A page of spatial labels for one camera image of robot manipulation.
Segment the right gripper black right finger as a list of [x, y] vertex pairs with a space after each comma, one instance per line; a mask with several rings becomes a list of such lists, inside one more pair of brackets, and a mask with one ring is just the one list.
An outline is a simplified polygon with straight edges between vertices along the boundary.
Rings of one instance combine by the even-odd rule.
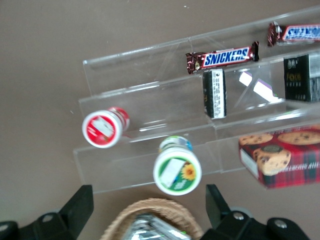
[[206, 185], [205, 207], [211, 228], [202, 240], [309, 240], [292, 220], [273, 217], [262, 224], [240, 210], [231, 210], [215, 184]]

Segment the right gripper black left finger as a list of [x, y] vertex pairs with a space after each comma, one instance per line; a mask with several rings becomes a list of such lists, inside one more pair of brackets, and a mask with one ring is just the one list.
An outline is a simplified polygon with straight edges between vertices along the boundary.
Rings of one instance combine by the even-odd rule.
[[76, 240], [94, 211], [93, 187], [82, 185], [58, 211], [48, 212], [19, 227], [15, 221], [0, 223], [2, 240]]

